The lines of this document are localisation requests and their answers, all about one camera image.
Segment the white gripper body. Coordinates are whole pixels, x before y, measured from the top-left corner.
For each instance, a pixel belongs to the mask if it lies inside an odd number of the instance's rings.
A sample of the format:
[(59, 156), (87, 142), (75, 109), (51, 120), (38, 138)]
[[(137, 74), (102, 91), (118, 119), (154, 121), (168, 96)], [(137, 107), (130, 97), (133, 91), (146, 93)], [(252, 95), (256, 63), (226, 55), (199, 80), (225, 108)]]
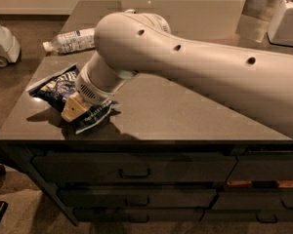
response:
[(77, 76), (75, 86), (84, 100), (101, 104), (114, 96), (115, 73), (105, 64), (86, 64)]

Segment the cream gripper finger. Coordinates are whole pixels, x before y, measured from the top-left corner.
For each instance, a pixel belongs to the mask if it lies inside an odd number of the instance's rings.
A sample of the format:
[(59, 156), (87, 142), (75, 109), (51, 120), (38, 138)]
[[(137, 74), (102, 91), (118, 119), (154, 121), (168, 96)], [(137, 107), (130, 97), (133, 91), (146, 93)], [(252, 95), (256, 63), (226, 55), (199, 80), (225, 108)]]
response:
[(66, 100), (62, 117), (66, 122), (72, 122), (84, 114), (90, 107), (91, 104), (76, 92)]

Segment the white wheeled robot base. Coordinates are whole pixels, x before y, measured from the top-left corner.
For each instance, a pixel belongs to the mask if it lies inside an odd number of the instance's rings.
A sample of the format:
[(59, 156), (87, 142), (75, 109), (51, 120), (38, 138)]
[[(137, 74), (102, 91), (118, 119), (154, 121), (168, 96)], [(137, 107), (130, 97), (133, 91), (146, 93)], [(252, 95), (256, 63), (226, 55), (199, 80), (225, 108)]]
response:
[(0, 67), (16, 63), (21, 53), (17, 38), (5, 26), (0, 24)]

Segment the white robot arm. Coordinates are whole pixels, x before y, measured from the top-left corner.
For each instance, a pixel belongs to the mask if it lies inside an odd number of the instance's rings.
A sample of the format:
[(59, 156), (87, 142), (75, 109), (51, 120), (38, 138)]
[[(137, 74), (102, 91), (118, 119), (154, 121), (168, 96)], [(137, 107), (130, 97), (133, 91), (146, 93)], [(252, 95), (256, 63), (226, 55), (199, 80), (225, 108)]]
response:
[(156, 14), (113, 13), (95, 27), (96, 51), (75, 80), (63, 118), (110, 100), (140, 73), (169, 79), (293, 139), (293, 56), (174, 36)]

